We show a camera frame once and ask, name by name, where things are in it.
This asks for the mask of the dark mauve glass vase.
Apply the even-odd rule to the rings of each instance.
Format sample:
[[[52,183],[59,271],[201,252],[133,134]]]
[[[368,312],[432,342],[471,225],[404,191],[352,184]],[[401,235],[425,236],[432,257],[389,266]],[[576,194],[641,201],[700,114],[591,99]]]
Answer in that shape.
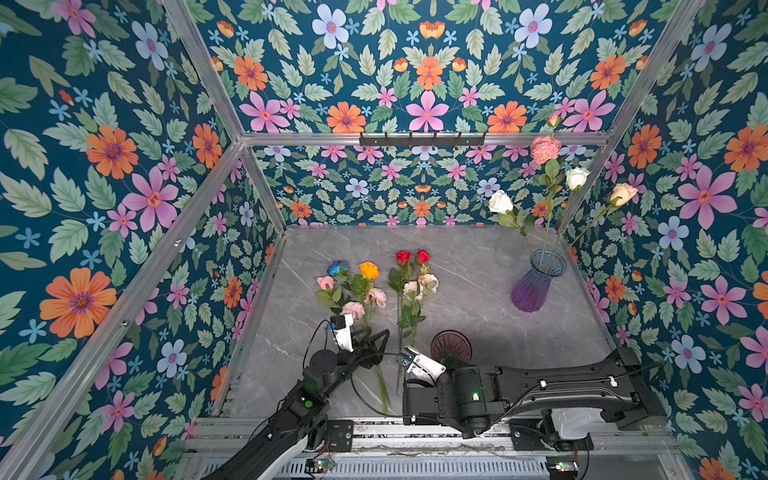
[[[464,363],[472,360],[473,350],[469,339],[457,330],[447,329],[438,332],[430,344],[433,360],[442,362],[448,357],[455,357]]]

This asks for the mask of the artificial flower bunch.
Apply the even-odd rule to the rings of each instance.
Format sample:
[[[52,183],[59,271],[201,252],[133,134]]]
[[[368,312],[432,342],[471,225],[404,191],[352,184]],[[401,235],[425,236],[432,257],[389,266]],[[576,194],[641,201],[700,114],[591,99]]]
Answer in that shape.
[[[437,294],[439,280],[430,270],[431,254],[425,249],[395,252],[395,266],[386,274],[374,262],[351,267],[334,261],[316,278],[315,296],[332,316],[352,314],[357,329],[373,329],[378,312],[395,308],[397,346],[414,347],[425,321],[424,304]]]

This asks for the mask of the purple blue glass vase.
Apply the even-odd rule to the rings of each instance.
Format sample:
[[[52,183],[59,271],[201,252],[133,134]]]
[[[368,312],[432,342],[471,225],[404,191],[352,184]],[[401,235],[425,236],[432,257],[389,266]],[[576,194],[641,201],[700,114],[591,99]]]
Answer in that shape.
[[[522,312],[539,311],[546,302],[552,281],[563,276],[566,270],[566,260],[560,253],[535,250],[530,256],[530,269],[512,289],[512,304]]]

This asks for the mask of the small white bud stem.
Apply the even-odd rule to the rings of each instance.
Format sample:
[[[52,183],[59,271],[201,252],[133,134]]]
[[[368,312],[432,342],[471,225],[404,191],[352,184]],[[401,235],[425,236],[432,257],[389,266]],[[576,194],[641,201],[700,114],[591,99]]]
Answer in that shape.
[[[550,231],[555,235],[557,242],[563,240],[566,231],[566,221],[563,217],[553,227],[553,219],[556,210],[556,197],[561,190],[568,194],[567,203],[572,203],[572,197],[584,189],[589,178],[590,172],[581,167],[574,167],[566,170],[557,160],[550,160],[545,164],[545,186],[546,197],[544,206],[546,214],[544,216],[544,226],[546,234]]]

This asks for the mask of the pink carnation stem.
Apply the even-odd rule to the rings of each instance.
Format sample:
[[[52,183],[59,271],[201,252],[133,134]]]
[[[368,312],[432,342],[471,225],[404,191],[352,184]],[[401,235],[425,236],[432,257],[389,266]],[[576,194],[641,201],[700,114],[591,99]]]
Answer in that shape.
[[[558,158],[562,142],[557,136],[557,130],[561,123],[562,117],[560,113],[555,112],[551,114],[547,120],[547,125],[551,128],[552,132],[548,135],[537,137],[531,144],[534,163],[543,168],[543,174],[539,177],[538,183],[543,184],[547,189],[546,195],[533,206],[531,212],[536,220],[542,220],[545,227],[544,243],[541,247],[541,253],[538,255],[538,261],[535,264],[539,269],[542,269],[545,263],[544,250],[546,249],[548,232],[553,217],[553,201],[561,189],[562,167]]]

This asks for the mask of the cream white rose stem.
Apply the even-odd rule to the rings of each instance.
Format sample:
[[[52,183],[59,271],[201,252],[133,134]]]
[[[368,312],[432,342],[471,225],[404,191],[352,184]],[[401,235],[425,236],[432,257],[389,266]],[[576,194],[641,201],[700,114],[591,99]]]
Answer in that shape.
[[[581,207],[585,199],[592,194],[593,189],[594,189],[594,185],[589,182],[589,178],[588,178],[587,183],[584,186],[584,189],[576,193],[572,197],[571,204],[567,203],[567,205],[565,206],[565,213],[563,214],[562,217],[566,221],[566,231],[571,221],[573,220],[573,217],[575,216],[576,211]],[[637,194],[637,189],[628,183],[615,184],[612,192],[608,197],[607,207],[603,206],[601,210],[598,212],[598,216],[602,218],[605,214],[618,210],[621,206],[628,203],[632,198],[634,198],[636,194]]]

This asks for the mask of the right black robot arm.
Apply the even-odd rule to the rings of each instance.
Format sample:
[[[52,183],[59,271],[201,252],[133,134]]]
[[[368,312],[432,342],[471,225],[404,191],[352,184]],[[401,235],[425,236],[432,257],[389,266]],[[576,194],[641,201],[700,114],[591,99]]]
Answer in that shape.
[[[596,409],[623,431],[666,423],[659,397],[643,378],[645,368],[626,347],[599,362],[551,369],[469,365],[455,356],[438,362],[412,347],[401,351],[399,361],[406,371],[403,422],[449,427],[465,439],[530,411]]]

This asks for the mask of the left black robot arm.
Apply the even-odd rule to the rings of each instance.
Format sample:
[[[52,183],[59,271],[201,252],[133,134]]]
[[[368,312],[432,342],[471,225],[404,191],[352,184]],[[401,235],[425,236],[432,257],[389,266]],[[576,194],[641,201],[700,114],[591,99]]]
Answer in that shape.
[[[365,327],[351,334],[351,349],[312,354],[302,377],[246,445],[208,474],[208,479],[272,479],[304,450],[323,441],[330,399],[359,368],[382,362],[390,331]]]

